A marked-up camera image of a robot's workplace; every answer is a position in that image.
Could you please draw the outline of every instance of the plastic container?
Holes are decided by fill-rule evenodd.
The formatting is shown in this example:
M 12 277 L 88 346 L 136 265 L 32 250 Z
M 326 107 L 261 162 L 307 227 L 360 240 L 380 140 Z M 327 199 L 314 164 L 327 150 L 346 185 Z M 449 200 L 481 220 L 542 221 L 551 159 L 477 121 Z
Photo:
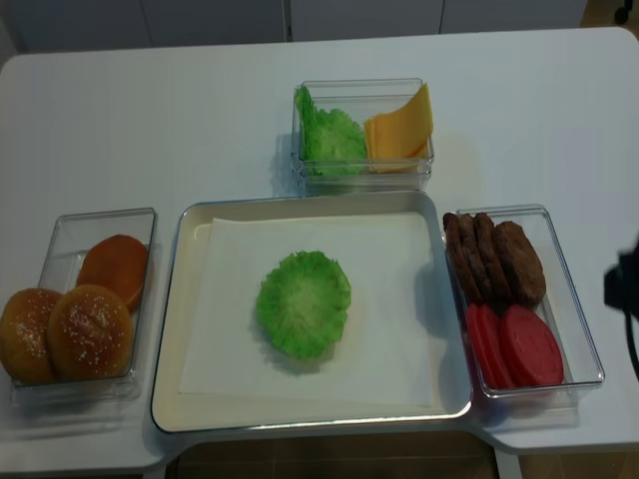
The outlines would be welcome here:
M 604 381 L 604 371 L 550 215 L 544 207 L 539 205 L 460 210 L 457 213 L 475 215 L 481 212 L 487 213 L 496 225 L 505 221 L 517 223 L 523 228 L 535 248 L 546 278 L 546 294 L 535 312 L 552 330 L 561 351 L 564 367 L 563 384 L 498 390 L 486 384 L 474 353 L 471 353 L 483 396 L 488 401 L 518 408 L 547 409 L 575 406 L 579 398 L 588 391 L 601 386 Z M 471 351 L 465 323 L 468 304 L 450 264 L 448 268 L 455 295 L 460 303 L 459 312 L 463 314 L 462 325 L 467 340 L 466 349 Z
M 149 250 L 145 285 L 138 308 L 131 314 L 134 340 L 131 361 L 123 374 L 115 377 L 54 384 L 23 385 L 13 381 L 11 399 L 15 405 L 45 405 L 98 398 L 133 398 L 139 392 L 135 378 L 140 330 L 152 273 L 152 244 L 156 213 L 151 208 L 118 212 L 68 215 L 56 220 L 38 287 L 66 292 L 75 287 L 82 262 L 91 247 L 114 235 L 128 235 Z
M 403 107 L 423 85 L 418 78 L 400 80 L 352 80 L 338 82 L 304 82 L 316 106 L 323 110 L 333 108 L 347 112 L 363 129 L 364 122 L 380 113 L 390 113 Z M 328 162 L 317 162 L 302 157 L 304 132 L 300 114 L 293 101 L 292 163 L 294 183 L 302 195 L 333 195 L 353 192 L 379 192 L 391 190 L 421 190 L 430 179 L 434 153 L 431 139 L 427 140 L 423 158 L 402 159 L 388 162 L 402 171 L 376 173 L 366 159 L 353 159 L 347 164 L 335 166 Z M 384 162 L 375 162 L 383 167 Z M 314 167 L 326 170 L 354 168 L 360 173 L 353 175 L 316 175 Z

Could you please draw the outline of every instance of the cheese slice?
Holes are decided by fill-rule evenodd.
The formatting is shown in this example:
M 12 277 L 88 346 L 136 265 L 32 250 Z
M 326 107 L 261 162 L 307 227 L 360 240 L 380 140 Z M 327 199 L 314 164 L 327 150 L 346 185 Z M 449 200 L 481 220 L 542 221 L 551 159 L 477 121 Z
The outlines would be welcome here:
M 369 157 L 385 161 L 415 157 L 425 148 L 432 130 L 430 97 L 423 85 L 399 110 L 366 120 Z

